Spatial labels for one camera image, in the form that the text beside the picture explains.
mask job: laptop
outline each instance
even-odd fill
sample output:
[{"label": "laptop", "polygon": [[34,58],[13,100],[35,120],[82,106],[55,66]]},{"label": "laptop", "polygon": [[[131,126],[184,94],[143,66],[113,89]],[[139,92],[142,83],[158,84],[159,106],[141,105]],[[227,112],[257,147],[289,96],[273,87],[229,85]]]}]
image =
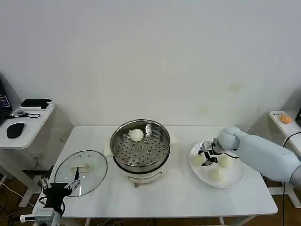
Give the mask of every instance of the laptop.
[{"label": "laptop", "polygon": [[10,105],[3,84],[0,81],[0,125],[5,121],[6,117],[9,116],[12,111],[13,108]]}]

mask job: white plate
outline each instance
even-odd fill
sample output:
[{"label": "white plate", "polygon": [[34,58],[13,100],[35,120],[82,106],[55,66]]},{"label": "white plate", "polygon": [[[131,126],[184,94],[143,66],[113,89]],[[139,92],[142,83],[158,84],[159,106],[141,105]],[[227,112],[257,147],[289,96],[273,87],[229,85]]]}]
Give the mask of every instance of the white plate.
[{"label": "white plate", "polygon": [[[245,176],[245,168],[244,164],[239,160],[239,159],[233,159],[233,164],[229,168],[222,168],[220,167],[217,163],[213,163],[211,166],[196,166],[193,163],[194,157],[198,155],[198,151],[200,150],[200,143],[197,143],[194,145],[192,150],[190,151],[189,154],[189,163],[190,166],[193,170],[193,172],[204,182],[207,184],[214,186],[214,187],[219,187],[219,188],[230,188],[238,185],[242,179]],[[210,170],[214,168],[221,168],[222,173],[223,173],[223,180],[222,181],[213,181],[210,178]]]}]

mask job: computer mouse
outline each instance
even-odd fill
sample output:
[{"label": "computer mouse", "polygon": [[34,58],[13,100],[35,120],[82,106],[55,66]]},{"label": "computer mouse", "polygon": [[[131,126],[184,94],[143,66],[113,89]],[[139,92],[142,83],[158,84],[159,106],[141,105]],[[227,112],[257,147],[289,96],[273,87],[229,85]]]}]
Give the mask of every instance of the computer mouse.
[{"label": "computer mouse", "polygon": [[25,124],[23,122],[10,125],[6,130],[8,138],[14,139],[20,136],[23,131],[24,125]]}]

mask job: glass lid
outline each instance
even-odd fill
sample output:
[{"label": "glass lid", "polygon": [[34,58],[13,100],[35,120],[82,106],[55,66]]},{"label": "glass lid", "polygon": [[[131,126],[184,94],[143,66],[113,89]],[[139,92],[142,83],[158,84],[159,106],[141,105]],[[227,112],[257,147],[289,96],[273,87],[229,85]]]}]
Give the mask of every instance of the glass lid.
[{"label": "glass lid", "polygon": [[81,183],[69,195],[71,197],[85,195],[97,188],[107,173],[108,164],[106,158],[99,152],[92,150],[77,152],[59,166],[55,173],[55,182],[71,183],[77,167]]}]

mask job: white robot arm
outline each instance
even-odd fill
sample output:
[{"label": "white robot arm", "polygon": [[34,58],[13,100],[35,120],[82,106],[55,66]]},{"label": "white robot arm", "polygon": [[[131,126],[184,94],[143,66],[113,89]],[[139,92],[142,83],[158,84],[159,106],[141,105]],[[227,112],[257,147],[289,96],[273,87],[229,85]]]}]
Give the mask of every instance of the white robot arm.
[{"label": "white robot arm", "polygon": [[301,189],[301,162],[290,150],[237,127],[225,127],[213,140],[216,153],[231,151],[244,163],[274,181]]}]

